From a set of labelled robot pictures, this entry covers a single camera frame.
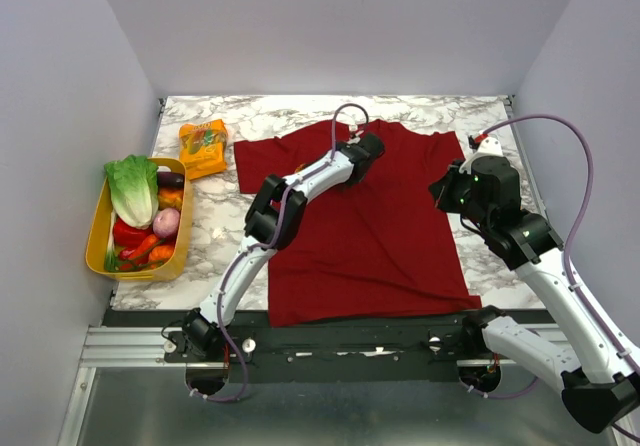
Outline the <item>red t-shirt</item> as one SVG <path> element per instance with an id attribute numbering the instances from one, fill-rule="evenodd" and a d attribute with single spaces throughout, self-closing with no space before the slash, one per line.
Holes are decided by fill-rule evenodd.
<path id="1" fill-rule="evenodd" d="M 429 191 L 461 157 L 457 136 L 419 134 L 383 120 L 368 129 L 384 154 L 360 183 L 311 201 L 293 242 L 269 262 L 274 327 L 481 305 L 468 291 L 448 218 Z"/>

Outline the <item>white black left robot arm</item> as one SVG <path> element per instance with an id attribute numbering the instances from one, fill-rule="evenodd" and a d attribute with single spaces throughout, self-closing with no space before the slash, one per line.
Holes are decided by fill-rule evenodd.
<path id="1" fill-rule="evenodd" d="M 262 267 L 294 240 L 308 204 L 338 185 L 361 182 L 384 151 L 382 140 L 366 133 L 333 143 L 330 151 L 296 173 L 271 174 L 264 180 L 245 215 L 236 255 L 209 295 L 183 320 L 185 343 L 197 359 L 209 361 L 220 353 L 241 298 Z"/>

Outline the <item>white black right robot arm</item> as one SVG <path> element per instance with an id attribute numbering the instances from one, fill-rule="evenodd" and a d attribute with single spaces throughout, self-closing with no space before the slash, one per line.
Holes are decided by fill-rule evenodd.
<path id="1" fill-rule="evenodd" d="M 562 349 L 494 306 L 460 333 L 469 356 L 504 355 L 559 392 L 584 429 L 600 433 L 639 406 L 639 348 L 611 320 L 549 222 L 522 208 L 520 176 L 503 156 L 454 161 L 429 188 L 438 209 L 470 220 L 485 245 L 532 289 L 564 334 Z"/>

